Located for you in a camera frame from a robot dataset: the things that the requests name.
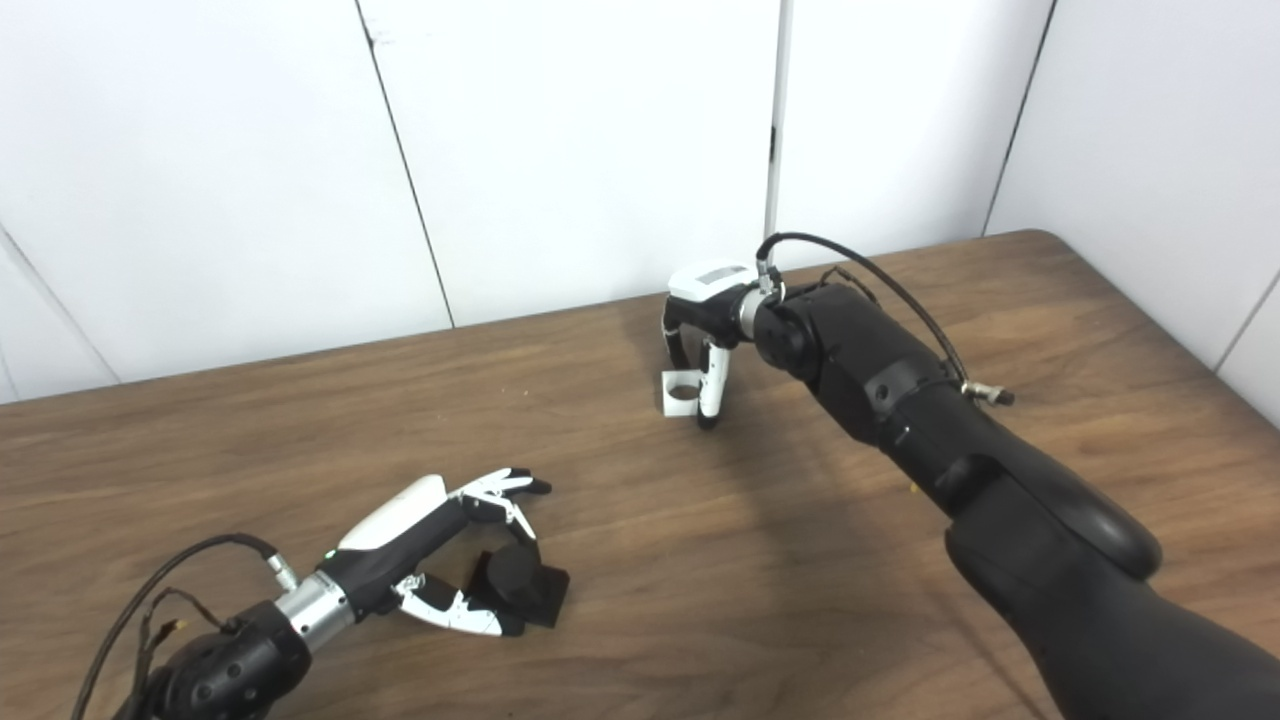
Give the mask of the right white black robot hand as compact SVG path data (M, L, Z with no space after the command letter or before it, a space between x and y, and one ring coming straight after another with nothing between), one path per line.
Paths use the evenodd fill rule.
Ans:
M748 338L741 309L755 279L751 268L732 263L686 266L669 278L660 328L672 370L698 374L694 414L703 430L718 424L731 352Z

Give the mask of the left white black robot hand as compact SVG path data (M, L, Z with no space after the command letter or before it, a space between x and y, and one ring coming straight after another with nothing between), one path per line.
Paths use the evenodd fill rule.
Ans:
M440 475L417 479L357 523L317 565L335 584L353 623L399 610L420 621L474 635L518 637L526 621L486 605L419 565L472 524L502 524L526 550L538 536L512 500L548 495L526 468L502 468L457 489Z

